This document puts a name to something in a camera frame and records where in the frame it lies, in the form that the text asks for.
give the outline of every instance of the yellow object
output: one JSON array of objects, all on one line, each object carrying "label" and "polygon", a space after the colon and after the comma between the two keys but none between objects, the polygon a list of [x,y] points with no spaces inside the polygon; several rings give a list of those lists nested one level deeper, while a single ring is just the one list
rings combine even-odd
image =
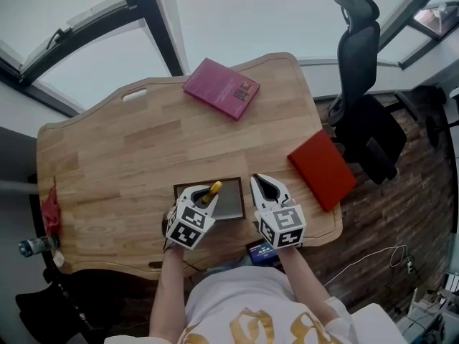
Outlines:
[{"label": "yellow object", "polygon": [[221,188],[222,188],[222,183],[220,181],[217,181],[216,183],[214,183],[212,187],[210,188],[210,191],[206,195],[204,195],[204,197],[202,198],[202,202],[204,204],[207,204],[210,201],[210,199],[213,197],[213,195],[215,195]]}]

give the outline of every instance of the black and white marker cube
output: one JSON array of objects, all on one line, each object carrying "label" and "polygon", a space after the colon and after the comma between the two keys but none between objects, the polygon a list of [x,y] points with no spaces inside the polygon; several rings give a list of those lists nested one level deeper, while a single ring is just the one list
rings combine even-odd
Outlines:
[{"label": "black and white marker cube", "polygon": [[214,222],[202,209],[178,201],[168,220],[166,238],[193,249]]},{"label": "black and white marker cube", "polygon": [[300,205],[255,213],[258,229],[274,249],[299,244],[303,241],[306,220]]}]

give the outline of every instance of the chair backrest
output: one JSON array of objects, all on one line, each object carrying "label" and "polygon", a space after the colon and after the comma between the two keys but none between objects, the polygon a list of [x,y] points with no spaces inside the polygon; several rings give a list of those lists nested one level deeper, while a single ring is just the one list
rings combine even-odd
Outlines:
[{"label": "chair backrest", "polygon": [[355,102],[376,82],[380,28],[379,9],[373,0],[335,0],[341,6],[348,29],[338,44],[341,77],[339,100],[330,112],[335,126]]}]

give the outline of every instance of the person's left arm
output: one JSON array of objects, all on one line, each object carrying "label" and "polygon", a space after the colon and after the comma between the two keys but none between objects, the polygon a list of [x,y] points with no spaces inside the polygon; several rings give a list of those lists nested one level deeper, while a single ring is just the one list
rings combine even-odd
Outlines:
[{"label": "person's left arm", "polygon": [[150,317],[150,336],[177,343],[186,325],[184,299],[184,248],[164,252],[163,267]]}]

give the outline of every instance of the wooden table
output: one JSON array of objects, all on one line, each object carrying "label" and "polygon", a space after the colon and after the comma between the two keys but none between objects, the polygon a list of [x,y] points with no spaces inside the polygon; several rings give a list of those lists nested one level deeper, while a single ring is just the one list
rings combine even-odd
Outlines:
[{"label": "wooden table", "polygon": [[[161,216],[173,185],[242,177],[247,219],[215,224],[185,260],[200,269],[245,253],[261,236],[249,177],[286,184],[307,221],[304,244],[342,231],[338,205],[325,213],[287,155],[322,128],[303,73],[291,54],[267,54],[234,67],[261,84],[240,121],[184,94],[186,77],[150,78],[116,90],[85,113],[47,124],[37,140],[41,200],[56,178],[62,209],[63,272],[111,269],[157,279],[163,258]],[[143,97],[123,101],[140,89]],[[184,264],[189,276],[194,270]]]}]

